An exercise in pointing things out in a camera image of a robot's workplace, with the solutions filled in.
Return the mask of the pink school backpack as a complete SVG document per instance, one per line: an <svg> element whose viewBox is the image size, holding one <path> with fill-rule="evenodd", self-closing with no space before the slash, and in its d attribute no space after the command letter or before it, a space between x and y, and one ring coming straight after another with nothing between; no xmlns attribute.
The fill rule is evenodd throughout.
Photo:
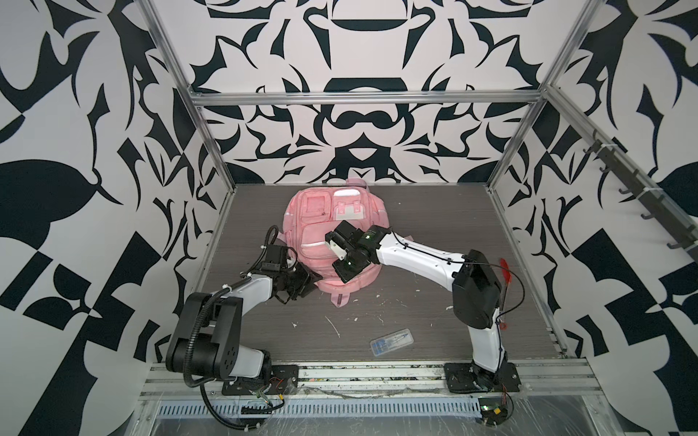
<svg viewBox="0 0 698 436"><path fill-rule="evenodd" d="M333 267L348 254L346 244L373 225L389 227L383 200L369 191L365 181L349 179L343 185L298 192L285 210L281 239L296 250L303 265L322 277L316 286L341 308L381 272L380 265L371 263L344 282Z"/></svg>

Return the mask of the clear plastic ruler case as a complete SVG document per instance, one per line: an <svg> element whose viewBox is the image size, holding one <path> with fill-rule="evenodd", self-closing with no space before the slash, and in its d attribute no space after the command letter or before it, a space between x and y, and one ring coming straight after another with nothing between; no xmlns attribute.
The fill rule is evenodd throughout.
<svg viewBox="0 0 698 436"><path fill-rule="evenodd" d="M371 352L374 357L379 357L384 354L390 354L408 347L414 343L414 337L409 329L402 329L391 334L384 335L374 339L370 343Z"/></svg>

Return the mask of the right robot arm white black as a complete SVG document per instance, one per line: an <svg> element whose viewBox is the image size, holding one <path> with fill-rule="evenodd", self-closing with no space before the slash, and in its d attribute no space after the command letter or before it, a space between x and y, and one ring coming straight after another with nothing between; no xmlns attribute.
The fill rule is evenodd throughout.
<svg viewBox="0 0 698 436"><path fill-rule="evenodd" d="M363 231L343 221L325 235L325 242L337 256L333 269L344 283L370 266L383 265L416 274L451 292L454 315L470 334L474 370L494 376L505 366L501 334L505 288L496 270L510 273L509 268L490 263L476 250L449 253L377 225Z"/></svg>

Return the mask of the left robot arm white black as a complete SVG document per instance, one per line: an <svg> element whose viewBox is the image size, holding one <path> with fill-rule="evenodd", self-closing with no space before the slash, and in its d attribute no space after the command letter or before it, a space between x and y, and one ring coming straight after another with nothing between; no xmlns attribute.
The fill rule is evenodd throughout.
<svg viewBox="0 0 698 436"><path fill-rule="evenodd" d="M183 376L189 388L212 382L265 387L272 378L269 352L241 345L243 317L269 300L287 304L304 298L322 279L300 262L296 249L278 243L271 226L261 253L234 284L187 297L165 356L169 372Z"/></svg>

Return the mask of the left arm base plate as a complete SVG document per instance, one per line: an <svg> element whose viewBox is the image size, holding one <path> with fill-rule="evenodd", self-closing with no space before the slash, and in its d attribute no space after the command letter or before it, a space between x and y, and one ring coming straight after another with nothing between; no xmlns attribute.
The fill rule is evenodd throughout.
<svg viewBox="0 0 698 436"><path fill-rule="evenodd" d="M254 395L261 391L265 395L287 394L296 388L300 367L295 364L273 364L264 367L256 378L237 377L225 381L223 396Z"/></svg>

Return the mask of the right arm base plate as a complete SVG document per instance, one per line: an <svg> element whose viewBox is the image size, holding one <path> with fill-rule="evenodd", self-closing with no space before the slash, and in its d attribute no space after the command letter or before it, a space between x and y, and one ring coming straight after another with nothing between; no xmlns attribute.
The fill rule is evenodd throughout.
<svg viewBox="0 0 698 436"><path fill-rule="evenodd" d="M507 360L495 372L475 363L446 363L444 372L447 389L455 394L520 392L521 388L516 366Z"/></svg>

